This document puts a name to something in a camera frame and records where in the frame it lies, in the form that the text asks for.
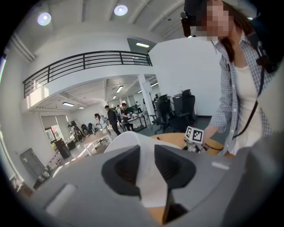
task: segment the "wooden table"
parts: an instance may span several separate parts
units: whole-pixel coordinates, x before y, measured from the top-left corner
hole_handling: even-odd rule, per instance
[[[92,155],[90,150],[88,149],[89,145],[92,144],[94,149],[95,149],[95,144],[94,143],[96,143],[99,140],[102,140],[104,138],[108,138],[109,141],[112,142],[112,139],[111,139],[108,131],[106,131],[106,133],[103,133],[102,131],[98,131],[98,132],[96,132],[95,135],[87,136],[87,138],[83,141],[83,145],[86,148],[86,151],[88,152],[89,155]]]
[[[179,148],[183,148],[185,145],[185,142],[183,140],[185,137],[184,133],[165,133],[165,134],[151,136],[151,138],[153,139],[157,139],[158,137],[161,141],[174,144],[178,146]],[[211,139],[209,139],[206,142],[206,144],[216,149],[222,149],[224,147],[222,144],[218,143],[215,140],[211,140]],[[207,154],[209,155],[217,155],[219,152],[220,152],[219,150],[214,150],[214,149],[207,150]],[[226,153],[225,156],[234,157],[234,155],[230,153]],[[147,210],[159,224],[162,224],[163,216],[165,213],[165,207],[149,207],[147,208]]]

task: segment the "white top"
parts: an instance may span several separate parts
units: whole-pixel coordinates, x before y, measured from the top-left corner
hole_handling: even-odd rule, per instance
[[[249,116],[257,99],[257,91],[249,67],[235,68],[237,73],[236,90],[240,102],[238,122],[238,133],[240,133],[248,122]],[[242,135],[236,138],[236,143],[232,149],[229,149],[229,152],[236,155],[240,148],[254,145],[261,136],[262,120],[261,110],[258,105],[249,126]]]

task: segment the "ceiling light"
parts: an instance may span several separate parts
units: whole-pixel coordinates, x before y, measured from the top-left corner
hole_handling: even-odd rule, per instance
[[[123,86],[120,86],[120,87],[117,89],[116,93],[120,92],[120,90],[121,90],[122,88],[123,88]]]
[[[48,12],[41,13],[37,18],[37,23],[39,23],[42,26],[48,25],[51,21],[51,16]]]
[[[68,102],[64,102],[63,105],[66,105],[66,106],[74,106],[73,104],[68,103]]]
[[[155,83],[155,84],[153,84],[153,85],[151,85],[151,87],[154,87],[154,86],[156,86],[158,83]]]
[[[140,46],[140,47],[145,47],[145,48],[148,48],[149,45],[146,45],[146,44],[143,44],[143,43],[136,43],[137,46]]]
[[[115,7],[114,9],[114,13],[117,15],[117,16],[123,16],[127,13],[128,9],[125,5],[119,5],[117,7]]]

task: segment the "woman's hand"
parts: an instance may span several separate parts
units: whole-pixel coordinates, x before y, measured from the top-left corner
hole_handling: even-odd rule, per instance
[[[203,135],[203,145],[218,131],[218,128],[213,125],[207,126],[207,128],[204,130]]]

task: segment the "woman's arm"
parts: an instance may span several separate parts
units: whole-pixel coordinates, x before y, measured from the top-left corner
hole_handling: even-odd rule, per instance
[[[220,106],[217,112],[212,116],[208,127],[204,130],[204,143],[216,132],[223,133],[226,130],[227,122],[232,118],[233,90],[231,82],[231,73],[226,67],[223,58],[221,65],[221,98]]]

